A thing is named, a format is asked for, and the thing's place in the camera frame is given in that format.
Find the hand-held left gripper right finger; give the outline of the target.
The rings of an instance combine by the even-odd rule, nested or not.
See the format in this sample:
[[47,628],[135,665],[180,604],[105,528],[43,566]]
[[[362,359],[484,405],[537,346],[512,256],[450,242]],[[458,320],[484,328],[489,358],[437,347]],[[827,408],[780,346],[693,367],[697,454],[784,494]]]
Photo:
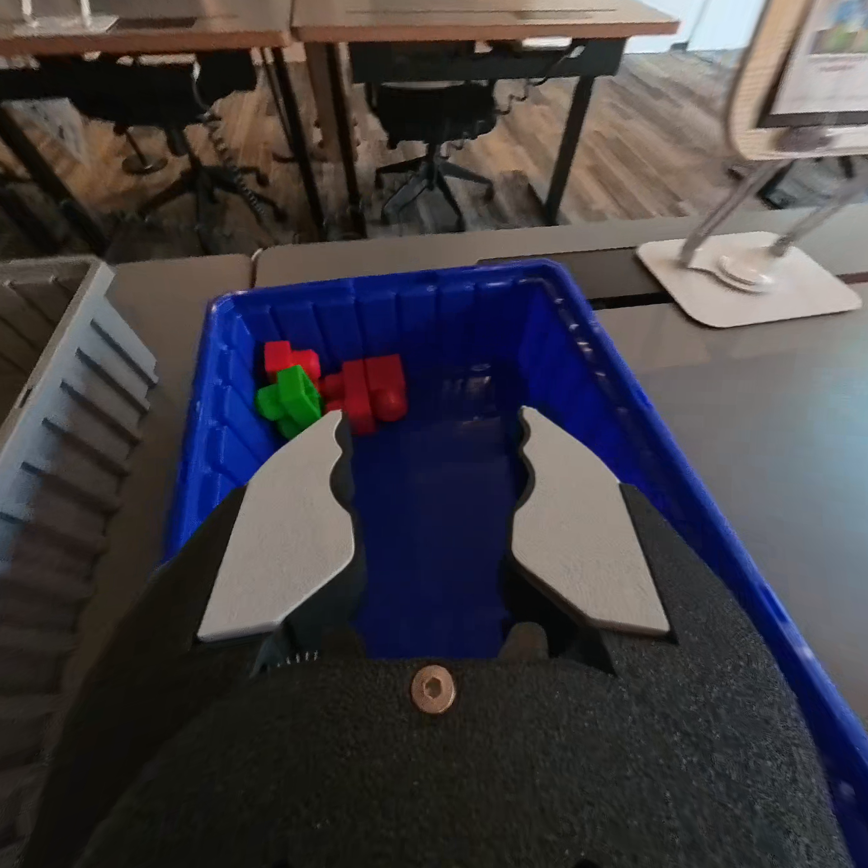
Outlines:
[[518,420],[528,482],[509,533],[517,566],[552,602],[592,627],[668,635],[670,622],[618,477],[536,408],[522,406]]

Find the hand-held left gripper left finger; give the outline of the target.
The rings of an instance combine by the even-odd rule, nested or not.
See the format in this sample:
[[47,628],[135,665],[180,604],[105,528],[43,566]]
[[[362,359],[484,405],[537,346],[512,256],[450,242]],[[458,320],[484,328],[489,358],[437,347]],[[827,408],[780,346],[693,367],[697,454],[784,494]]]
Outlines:
[[353,438],[332,410],[254,473],[197,638],[204,643],[288,634],[322,644],[349,625],[366,585],[354,510]]

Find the green building block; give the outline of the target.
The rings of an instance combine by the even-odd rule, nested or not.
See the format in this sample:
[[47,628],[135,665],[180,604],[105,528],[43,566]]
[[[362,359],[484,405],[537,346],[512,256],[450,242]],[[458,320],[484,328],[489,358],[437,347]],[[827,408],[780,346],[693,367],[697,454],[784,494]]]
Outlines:
[[324,415],[323,407],[316,385],[299,364],[279,371],[274,383],[255,392],[257,413],[287,441],[316,424]]

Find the blue plastic bin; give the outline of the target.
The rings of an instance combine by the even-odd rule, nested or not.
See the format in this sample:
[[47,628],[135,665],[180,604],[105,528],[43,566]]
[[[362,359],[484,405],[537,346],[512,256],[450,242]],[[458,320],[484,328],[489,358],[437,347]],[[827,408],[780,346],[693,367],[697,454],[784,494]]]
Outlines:
[[570,273],[518,259],[235,292],[208,302],[165,557],[279,446],[255,409],[266,342],[342,363],[397,354],[409,409],[353,447],[376,657],[491,657],[498,575],[526,479],[527,405],[656,506],[729,587],[793,689],[856,866],[866,866],[866,733],[678,447]]

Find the red two-stud building block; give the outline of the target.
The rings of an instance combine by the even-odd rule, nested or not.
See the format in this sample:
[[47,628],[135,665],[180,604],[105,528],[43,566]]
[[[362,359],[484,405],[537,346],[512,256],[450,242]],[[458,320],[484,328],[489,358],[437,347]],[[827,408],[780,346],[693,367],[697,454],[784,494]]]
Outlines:
[[409,410],[398,354],[346,361],[339,372],[320,379],[318,391],[325,409],[341,410],[356,437],[370,436],[379,425],[404,419]]

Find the grey plastic bin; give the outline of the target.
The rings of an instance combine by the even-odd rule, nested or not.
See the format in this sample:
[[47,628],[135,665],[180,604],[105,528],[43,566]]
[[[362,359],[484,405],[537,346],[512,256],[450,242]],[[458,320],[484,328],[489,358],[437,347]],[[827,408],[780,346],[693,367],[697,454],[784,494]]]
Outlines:
[[62,672],[158,383],[114,281],[91,256],[1,267],[2,845],[34,825]]

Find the black office chair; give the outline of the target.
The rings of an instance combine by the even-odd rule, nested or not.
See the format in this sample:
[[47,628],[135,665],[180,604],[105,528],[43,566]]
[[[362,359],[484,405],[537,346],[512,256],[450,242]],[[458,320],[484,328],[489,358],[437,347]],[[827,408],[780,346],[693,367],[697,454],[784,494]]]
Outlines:
[[417,142],[422,156],[381,166],[374,171],[374,187],[381,190],[386,175],[407,175],[383,203],[381,221],[388,224],[416,201],[423,191],[439,190],[463,232],[466,221],[448,178],[476,183],[489,201],[493,181],[449,162],[443,151],[450,143],[473,141],[490,133],[496,124],[495,80],[435,80],[452,71],[476,52],[475,42],[350,42],[353,81],[363,84],[367,108],[376,117],[393,150]]
[[207,254],[211,249],[206,214],[219,192],[239,197],[264,229],[266,210],[277,223],[287,222],[287,211],[275,199],[247,185],[247,177],[261,186],[269,179],[259,168],[236,162],[214,108],[233,93],[255,91],[257,71],[247,51],[214,51],[195,55],[192,61],[158,64],[126,64],[106,54],[94,60],[75,57],[67,76],[69,98],[81,114],[112,123],[123,134],[131,127],[160,129],[170,152],[188,160],[172,184],[137,209],[139,221],[149,224],[159,209],[191,195],[194,231]]

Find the printed instruction sheet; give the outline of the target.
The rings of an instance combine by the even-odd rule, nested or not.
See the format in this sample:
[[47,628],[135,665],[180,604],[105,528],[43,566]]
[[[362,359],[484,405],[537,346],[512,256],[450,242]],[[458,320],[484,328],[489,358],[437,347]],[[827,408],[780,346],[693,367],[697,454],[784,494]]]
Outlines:
[[760,128],[867,124],[867,3],[809,2]]

